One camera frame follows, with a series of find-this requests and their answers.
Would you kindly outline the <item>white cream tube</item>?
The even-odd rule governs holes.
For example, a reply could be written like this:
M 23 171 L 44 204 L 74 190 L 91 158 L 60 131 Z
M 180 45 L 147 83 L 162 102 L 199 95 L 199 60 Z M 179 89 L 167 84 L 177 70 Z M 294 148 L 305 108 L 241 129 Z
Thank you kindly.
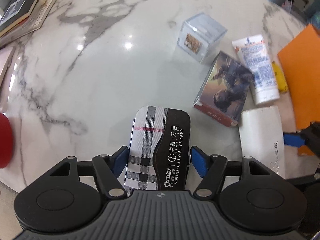
M 267 46 L 261 34 L 232 42 L 240 60 L 253 73 L 251 93 L 255 105 L 264 105 L 280 99 Z

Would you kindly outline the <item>clear plastic cube box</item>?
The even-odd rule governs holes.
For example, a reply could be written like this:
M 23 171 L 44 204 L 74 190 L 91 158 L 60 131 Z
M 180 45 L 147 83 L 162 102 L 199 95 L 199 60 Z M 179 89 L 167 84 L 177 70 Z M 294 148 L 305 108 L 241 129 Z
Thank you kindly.
M 183 22 L 177 46 L 202 63 L 214 53 L 226 33 L 222 24 L 201 12 Z

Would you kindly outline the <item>orange storage box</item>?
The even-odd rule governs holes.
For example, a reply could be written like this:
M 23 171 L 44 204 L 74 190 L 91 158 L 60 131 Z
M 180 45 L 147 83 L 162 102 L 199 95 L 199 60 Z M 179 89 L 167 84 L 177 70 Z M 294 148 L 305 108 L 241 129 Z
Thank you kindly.
M 289 87 L 296 128 L 319 121 L 319 30 L 309 24 L 279 53 Z

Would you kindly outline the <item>plaid black glasses case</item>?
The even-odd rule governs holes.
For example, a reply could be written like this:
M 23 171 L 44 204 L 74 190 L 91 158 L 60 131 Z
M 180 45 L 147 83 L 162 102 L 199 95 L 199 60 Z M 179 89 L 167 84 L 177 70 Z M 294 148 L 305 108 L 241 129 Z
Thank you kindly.
M 137 112 L 124 179 L 127 193 L 185 188 L 190 128 L 189 114 L 179 109 L 145 106 Z

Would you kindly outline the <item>red round object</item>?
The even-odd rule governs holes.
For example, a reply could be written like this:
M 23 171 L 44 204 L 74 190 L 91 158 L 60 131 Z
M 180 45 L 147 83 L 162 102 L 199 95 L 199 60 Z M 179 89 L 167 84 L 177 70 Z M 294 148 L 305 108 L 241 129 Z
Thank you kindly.
M 0 114 L 0 168 L 5 168 L 12 159 L 14 139 L 9 119 Z

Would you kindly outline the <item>yellow tape measure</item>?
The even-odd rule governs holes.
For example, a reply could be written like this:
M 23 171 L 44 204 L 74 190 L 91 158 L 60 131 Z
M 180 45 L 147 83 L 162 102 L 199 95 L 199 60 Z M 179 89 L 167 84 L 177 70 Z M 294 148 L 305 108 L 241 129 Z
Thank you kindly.
M 272 68 L 276 77 L 279 92 L 281 94 L 287 93 L 289 89 L 282 68 L 275 61 L 272 61 Z

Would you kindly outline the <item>white glasses case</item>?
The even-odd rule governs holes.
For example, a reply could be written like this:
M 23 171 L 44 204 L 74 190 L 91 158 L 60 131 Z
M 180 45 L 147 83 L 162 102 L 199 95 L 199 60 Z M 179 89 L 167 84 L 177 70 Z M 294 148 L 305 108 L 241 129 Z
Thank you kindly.
M 284 139 L 277 106 L 242 112 L 239 134 L 243 156 L 252 156 L 285 178 Z

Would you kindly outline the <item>stack of books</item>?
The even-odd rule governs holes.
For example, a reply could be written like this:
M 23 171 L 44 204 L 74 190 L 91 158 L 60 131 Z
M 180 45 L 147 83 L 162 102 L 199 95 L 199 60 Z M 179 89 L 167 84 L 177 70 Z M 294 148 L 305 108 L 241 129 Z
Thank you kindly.
M 1 46 L 42 27 L 57 0 L 11 0 L 1 18 Z

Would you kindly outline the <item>illustrated card box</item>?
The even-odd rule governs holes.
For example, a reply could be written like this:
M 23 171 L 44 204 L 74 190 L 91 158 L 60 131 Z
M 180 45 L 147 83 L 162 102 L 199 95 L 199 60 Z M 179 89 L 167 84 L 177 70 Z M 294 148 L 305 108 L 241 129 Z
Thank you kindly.
M 238 125 L 253 73 L 220 51 L 194 100 L 193 107 L 226 127 Z

